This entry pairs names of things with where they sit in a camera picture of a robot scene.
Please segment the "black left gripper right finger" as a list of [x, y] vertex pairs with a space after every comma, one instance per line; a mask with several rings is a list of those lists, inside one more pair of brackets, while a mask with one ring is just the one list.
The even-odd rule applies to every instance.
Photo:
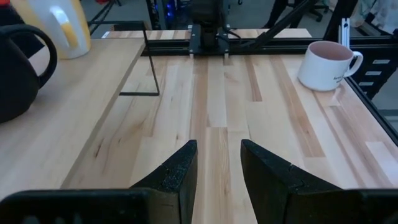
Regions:
[[248, 139], [241, 164], [258, 224], [398, 224], [398, 189], [343, 190]]

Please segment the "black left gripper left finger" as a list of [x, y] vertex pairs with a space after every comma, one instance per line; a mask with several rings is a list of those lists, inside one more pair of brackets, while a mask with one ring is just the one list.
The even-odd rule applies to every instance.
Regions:
[[197, 142], [128, 189], [26, 190], [0, 201], [0, 224], [191, 224]]

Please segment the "white mug pink interior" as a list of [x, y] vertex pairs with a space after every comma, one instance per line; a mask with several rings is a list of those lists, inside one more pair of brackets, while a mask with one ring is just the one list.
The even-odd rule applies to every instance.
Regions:
[[317, 41], [311, 43], [298, 71], [300, 83], [316, 91], [336, 89], [342, 79], [354, 75], [364, 57], [336, 42]]

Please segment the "yellow and white mug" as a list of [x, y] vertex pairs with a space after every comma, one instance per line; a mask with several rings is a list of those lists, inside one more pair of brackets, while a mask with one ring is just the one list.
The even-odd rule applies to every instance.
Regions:
[[45, 32], [60, 59], [73, 59], [91, 48], [90, 30], [80, 0], [10, 0], [23, 21]]

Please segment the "computer tower blue lights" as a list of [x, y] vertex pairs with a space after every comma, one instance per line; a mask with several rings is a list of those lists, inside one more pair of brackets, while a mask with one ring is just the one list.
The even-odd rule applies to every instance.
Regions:
[[145, 0], [152, 30], [180, 30], [189, 24], [190, 0]]

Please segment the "black mug blue interior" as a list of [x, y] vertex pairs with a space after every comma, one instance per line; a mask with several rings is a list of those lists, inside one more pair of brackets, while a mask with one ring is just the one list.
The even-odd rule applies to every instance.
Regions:
[[[13, 35], [29, 33], [39, 36], [49, 50], [49, 64], [38, 75], [29, 59], [11, 40]], [[57, 50], [50, 37], [37, 27], [13, 24], [0, 27], [0, 123], [25, 113], [38, 91], [53, 75], [58, 62]]]

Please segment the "black aluminium table frame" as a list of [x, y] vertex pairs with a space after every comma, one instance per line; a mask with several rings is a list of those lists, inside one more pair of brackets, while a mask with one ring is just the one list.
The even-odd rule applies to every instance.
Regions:
[[[313, 8], [318, 0], [298, 0], [299, 4], [267, 32], [255, 38], [242, 38], [228, 27], [229, 54], [231, 55], [299, 55], [305, 48], [316, 42], [316, 38], [292, 37], [276, 39], [287, 26], [296, 27], [302, 16]], [[182, 39], [149, 40], [148, 30], [142, 21], [113, 21], [111, 25], [119, 30], [132, 29], [141, 31], [147, 44], [145, 56], [190, 55], [190, 35]], [[358, 50], [365, 56], [364, 63], [352, 78], [347, 78], [349, 86], [359, 96], [367, 109], [376, 118], [385, 132], [398, 146], [398, 131], [384, 118], [384, 115], [371, 102], [377, 91], [387, 82], [398, 68], [398, 31], [393, 35], [378, 37], [354, 37], [350, 39], [350, 48]]]

